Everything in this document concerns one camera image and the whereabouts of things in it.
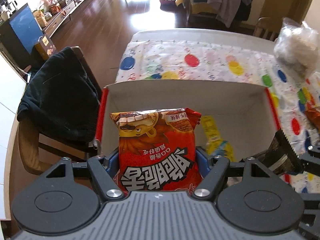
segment red snack bag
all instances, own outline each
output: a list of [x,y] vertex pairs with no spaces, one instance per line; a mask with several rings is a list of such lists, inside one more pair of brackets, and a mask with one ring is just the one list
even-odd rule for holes
[[316,106],[314,108],[304,111],[304,114],[309,119],[309,121],[314,124],[315,127],[320,131],[320,107]]
[[123,191],[193,192],[202,180],[194,135],[201,114],[181,108],[113,113],[110,117],[119,128],[116,182]]

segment wooden chair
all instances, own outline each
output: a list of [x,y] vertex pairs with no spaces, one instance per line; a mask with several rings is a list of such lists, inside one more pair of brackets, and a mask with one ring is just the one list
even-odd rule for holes
[[256,24],[253,36],[263,39],[268,38],[270,41],[274,41],[278,36],[279,30],[280,28],[275,26],[275,23],[272,21],[270,17],[262,17],[258,20],[258,23]]
[[[93,73],[84,58],[82,50],[79,47],[72,47],[74,53],[76,54],[78,60],[81,62],[82,66],[87,72],[88,77],[92,81],[93,85],[97,89],[99,98],[101,98],[102,90],[99,87]],[[74,149],[83,151],[83,155],[81,157],[74,156],[72,154],[66,153],[49,145],[43,144],[39,142],[39,131],[33,122],[29,118],[24,118],[19,123],[18,128],[18,144],[19,144],[19,152],[22,160],[23,167],[31,174],[40,175],[48,168],[51,167],[51,164],[45,163],[39,160],[39,148],[44,149],[50,153],[53,153],[60,157],[69,157],[73,161],[81,162],[87,159],[89,155],[96,155],[96,149],[93,147],[89,148],[85,143],[74,143],[70,141],[59,140],[60,143],[63,143],[69,147]]]

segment wooden floor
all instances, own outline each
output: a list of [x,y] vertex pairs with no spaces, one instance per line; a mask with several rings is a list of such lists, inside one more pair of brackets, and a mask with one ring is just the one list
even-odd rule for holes
[[138,31],[205,28],[252,34],[252,30],[226,29],[213,19],[198,18],[186,24],[179,7],[160,8],[159,0],[85,0],[52,36],[58,50],[80,46],[101,87],[115,81],[122,54]]

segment green dot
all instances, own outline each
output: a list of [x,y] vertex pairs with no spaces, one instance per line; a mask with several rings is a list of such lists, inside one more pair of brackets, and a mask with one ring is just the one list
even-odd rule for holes
[[306,97],[304,96],[304,93],[302,92],[302,90],[300,89],[298,91],[298,98],[300,100],[300,102],[304,105],[306,103]]
[[264,85],[265,86],[267,86],[267,87],[272,87],[272,80],[271,80],[271,78],[269,77],[269,75],[264,75],[264,76],[262,76],[262,81],[263,81],[263,83],[264,83]]

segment white plastic bag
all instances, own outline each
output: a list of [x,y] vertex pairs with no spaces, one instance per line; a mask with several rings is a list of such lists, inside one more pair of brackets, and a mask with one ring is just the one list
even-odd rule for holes
[[309,77],[317,68],[319,58],[319,33],[306,22],[284,18],[279,37],[276,39],[276,58],[294,69],[302,78]]

